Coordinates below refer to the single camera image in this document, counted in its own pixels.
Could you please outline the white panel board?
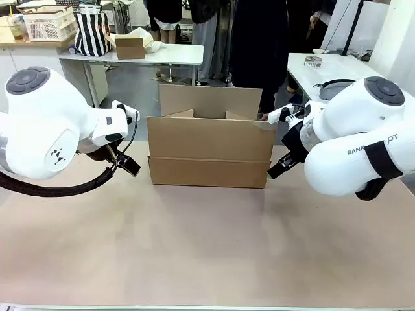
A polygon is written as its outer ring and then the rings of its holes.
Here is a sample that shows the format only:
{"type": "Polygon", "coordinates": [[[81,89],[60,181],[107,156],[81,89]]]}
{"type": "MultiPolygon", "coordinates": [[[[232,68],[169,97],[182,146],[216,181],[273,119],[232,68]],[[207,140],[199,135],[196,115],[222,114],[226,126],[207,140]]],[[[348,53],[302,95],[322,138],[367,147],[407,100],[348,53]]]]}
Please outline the white panel board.
{"type": "MultiPolygon", "coordinates": [[[[358,3],[359,0],[337,0],[321,45],[322,49],[340,52],[343,50],[358,3]]],[[[364,0],[348,52],[366,52],[375,47],[387,11],[387,4],[364,0]]]]}

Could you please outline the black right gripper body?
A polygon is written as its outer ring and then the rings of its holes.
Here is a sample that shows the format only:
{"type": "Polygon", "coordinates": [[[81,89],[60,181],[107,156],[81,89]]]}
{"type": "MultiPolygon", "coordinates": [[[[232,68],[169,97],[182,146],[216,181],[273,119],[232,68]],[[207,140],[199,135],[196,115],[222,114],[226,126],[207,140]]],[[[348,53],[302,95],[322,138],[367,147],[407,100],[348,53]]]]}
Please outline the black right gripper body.
{"type": "Polygon", "coordinates": [[[289,157],[291,159],[305,159],[309,151],[304,147],[300,139],[300,131],[303,127],[303,122],[293,126],[282,138],[281,142],[289,150],[289,157]]]}

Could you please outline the clear plastic jar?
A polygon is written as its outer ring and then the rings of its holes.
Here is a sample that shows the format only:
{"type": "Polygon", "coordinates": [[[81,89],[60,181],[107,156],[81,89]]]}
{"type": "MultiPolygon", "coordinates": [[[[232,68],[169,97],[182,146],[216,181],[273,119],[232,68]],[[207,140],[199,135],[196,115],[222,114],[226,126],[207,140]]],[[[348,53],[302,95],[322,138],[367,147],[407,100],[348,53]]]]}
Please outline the clear plastic jar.
{"type": "Polygon", "coordinates": [[[15,40],[22,40],[24,31],[23,31],[23,17],[21,14],[14,14],[9,15],[7,17],[8,25],[10,27],[10,31],[15,40]]]}

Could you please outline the grey round bag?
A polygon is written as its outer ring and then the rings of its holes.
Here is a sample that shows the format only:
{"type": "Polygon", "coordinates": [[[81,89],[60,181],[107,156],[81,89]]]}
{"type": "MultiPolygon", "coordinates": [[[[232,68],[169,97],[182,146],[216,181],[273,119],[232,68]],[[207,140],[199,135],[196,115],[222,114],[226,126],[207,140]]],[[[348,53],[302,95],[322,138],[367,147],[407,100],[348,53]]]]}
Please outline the grey round bag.
{"type": "Polygon", "coordinates": [[[319,98],[321,100],[331,100],[337,94],[339,94],[343,89],[352,85],[355,81],[352,79],[334,79],[322,84],[315,84],[313,87],[319,89],[319,98]]]}

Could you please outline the black stand pole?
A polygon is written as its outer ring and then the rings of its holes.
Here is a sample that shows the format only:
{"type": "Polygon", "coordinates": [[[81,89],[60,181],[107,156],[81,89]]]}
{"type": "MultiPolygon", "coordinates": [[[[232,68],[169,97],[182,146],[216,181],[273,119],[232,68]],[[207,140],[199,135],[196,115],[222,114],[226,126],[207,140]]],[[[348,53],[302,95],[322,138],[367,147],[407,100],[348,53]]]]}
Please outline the black stand pole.
{"type": "Polygon", "coordinates": [[[355,17],[353,19],[353,23],[351,24],[350,32],[348,34],[348,37],[347,37],[345,46],[344,46],[344,48],[342,50],[341,56],[347,56],[347,53],[348,53],[348,50],[349,50],[351,41],[353,39],[353,35],[354,35],[355,29],[357,27],[357,23],[359,21],[359,17],[360,17],[360,14],[361,14],[361,11],[362,11],[363,6],[364,6],[364,0],[359,0],[359,3],[357,5],[357,11],[355,13],[355,17]]]}

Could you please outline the white crumpled plastic bag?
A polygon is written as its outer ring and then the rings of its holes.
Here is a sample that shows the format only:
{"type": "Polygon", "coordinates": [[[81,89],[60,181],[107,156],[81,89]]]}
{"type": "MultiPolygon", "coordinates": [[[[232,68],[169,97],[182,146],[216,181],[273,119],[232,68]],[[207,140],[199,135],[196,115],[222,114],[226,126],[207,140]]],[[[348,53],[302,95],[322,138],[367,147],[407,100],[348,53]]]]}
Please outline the white crumpled plastic bag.
{"type": "Polygon", "coordinates": [[[166,48],[166,44],[161,41],[156,41],[153,38],[153,35],[146,31],[145,29],[138,27],[126,34],[126,38],[130,41],[138,40],[138,43],[135,43],[140,49],[143,49],[146,54],[154,54],[160,49],[166,48]]]}

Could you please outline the large brown cardboard box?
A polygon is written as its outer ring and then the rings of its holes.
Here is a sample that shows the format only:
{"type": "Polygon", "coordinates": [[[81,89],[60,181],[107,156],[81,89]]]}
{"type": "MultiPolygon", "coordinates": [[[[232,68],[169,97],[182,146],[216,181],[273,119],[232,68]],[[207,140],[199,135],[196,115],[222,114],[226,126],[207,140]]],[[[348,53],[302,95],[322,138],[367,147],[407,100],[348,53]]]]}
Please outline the large brown cardboard box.
{"type": "Polygon", "coordinates": [[[152,183],[265,188],[276,128],[257,119],[261,93],[160,85],[161,116],[147,117],[152,183]]]}

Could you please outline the person in navy hoodie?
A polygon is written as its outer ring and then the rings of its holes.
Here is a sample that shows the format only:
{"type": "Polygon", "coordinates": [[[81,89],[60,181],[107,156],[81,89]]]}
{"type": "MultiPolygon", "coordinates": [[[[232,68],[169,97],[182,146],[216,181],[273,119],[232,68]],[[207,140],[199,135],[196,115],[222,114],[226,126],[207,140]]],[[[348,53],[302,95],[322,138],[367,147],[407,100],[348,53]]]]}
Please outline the person in navy hoodie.
{"type": "Polygon", "coordinates": [[[233,86],[261,89],[259,113],[275,109],[289,57],[287,0],[237,0],[231,34],[233,86]]]}

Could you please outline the black white striped bag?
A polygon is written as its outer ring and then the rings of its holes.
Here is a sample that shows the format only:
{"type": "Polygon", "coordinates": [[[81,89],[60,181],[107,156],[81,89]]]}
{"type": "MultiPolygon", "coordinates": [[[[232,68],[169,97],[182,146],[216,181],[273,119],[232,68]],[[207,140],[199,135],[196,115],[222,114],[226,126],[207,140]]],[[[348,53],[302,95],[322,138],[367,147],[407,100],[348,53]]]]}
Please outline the black white striped bag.
{"type": "Polygon", "coordinates": [[[112,44],[106,39],[110,34],[108,17],[105,12],[99,14],[75,15],[77,33],[75,49],[83,56],[101,57],[112,50],[112,44]]]}

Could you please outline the bystander in white skirt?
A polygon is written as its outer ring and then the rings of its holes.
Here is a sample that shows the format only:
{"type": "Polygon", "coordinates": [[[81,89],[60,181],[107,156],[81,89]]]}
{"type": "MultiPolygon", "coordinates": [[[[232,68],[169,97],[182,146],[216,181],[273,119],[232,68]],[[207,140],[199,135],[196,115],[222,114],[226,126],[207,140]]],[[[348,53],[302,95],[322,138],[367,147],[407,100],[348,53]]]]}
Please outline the bystander in white skirt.
{"type": "Polygon", "coordinates": [[[176,43],[176,28],[182,20],[182,0],[148,0],[148,9],[160,30],[161,41],[176,43]]]}

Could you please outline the wooden top white cabinet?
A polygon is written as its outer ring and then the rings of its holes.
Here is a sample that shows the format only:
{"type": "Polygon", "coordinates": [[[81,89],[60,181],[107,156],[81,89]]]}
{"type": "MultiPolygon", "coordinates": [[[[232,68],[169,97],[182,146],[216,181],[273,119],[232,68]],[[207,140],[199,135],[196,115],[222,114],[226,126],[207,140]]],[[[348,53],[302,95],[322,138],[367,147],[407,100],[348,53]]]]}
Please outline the wooden top white cabinet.
{"type": "Polygon", "coordinates": [[[103,65],[90,65],[82,60],[61,59],[73,43],[71,37],[61,43],[14,41],[7,17],[0,17],[0,112],[6,112],[8,102],[5,83],[17,71],[42,66],[54,69],[66,77],[94,105],[93,97],[102,102],[108,95],[108,83],[103,65]]]}

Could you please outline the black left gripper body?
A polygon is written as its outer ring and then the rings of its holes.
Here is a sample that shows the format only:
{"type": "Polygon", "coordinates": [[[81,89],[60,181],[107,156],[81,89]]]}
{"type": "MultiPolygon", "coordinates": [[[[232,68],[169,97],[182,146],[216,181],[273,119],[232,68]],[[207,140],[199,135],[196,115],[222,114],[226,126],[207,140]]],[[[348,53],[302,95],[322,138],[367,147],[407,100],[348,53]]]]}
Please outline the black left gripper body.
{"type": "Polygon", "coordinates": [[[86,154],[94,161],[114,162],[116,157],[121,153],[117,147],[121,141],[114,141],[104,146],[80,145],[76,150],[77,154],[86,154]]]}

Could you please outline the white rectangular table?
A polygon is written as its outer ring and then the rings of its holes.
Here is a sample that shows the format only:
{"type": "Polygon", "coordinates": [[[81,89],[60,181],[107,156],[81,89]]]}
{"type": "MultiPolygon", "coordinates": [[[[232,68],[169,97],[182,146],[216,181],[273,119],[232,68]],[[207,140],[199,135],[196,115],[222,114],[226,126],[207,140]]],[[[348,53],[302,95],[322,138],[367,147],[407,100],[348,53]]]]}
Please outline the white rectangular table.
{"type": "MultiPolygon", "coordinates": [[[[322,84],[330,80],[341,78],[348,78],[352,80],[359,80],[369,76],[385,75],[373,70],[364,62],[352,56],[340,56],[336,54],[298,54],[290,53],[288,61],[288,71],[290,75],[296,80],[300,89],[305,93],[307,98],[313,101],[328,103],[319,97],[319,89],[314,85],[322,84]],[[306,62],[307,57],[321,58],[321,65],[319,68],[313,67],[306,62]]],[[[402,92],[405,96],[405,114],[415,114],[415,98],[407,93],[404,89],[402,92]]],[[[341,103],[341,112],[357,110],[359,104],[363,103],[363,91],[346,91],[345,95],[340,95],[340,100],[335,100],[335,103],[341,103]]]]}

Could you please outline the white table with metal legs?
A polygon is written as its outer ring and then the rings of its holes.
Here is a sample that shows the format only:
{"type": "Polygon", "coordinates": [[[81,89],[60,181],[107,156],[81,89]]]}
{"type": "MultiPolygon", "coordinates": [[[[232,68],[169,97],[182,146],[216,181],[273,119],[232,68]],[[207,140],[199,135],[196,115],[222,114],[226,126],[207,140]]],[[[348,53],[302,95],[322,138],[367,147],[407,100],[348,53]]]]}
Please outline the white table with metal legs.
{"type": "Polygon", "coordinates": [[[92,65],[136,65],[138,67],[161,67],[170,68],[174,65],[178,67],[189,67],[191,69],[191,82],[195,85],[195,71],[202,64],[204,48],[201,45],[180,45],[167,44],[154,54],[147,54],[143,59],[121,60],[116,52],[109,52],[101,57],[83,56],[81,54],[71,54],[68,51],[58,54],[61,63],[74,61],[80,64],[84,72],[86,85],[88,86],[88,103],[94,108],[98,108],[101,101],[98,99],[97,88],[93,81],[91,72],[92,65]]]}

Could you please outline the bystander in dark clothes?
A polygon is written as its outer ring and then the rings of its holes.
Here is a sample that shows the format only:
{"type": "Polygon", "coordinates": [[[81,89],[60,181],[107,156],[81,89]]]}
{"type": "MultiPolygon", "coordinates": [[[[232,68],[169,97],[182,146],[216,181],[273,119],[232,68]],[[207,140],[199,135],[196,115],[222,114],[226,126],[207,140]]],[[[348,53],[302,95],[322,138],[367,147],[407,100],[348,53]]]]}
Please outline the bystander in dark clothes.
{"type": "Polygon", "coordinates": [[[312,53],[323,42],[337,0],[287,0],[289,52],[312,53]]]}

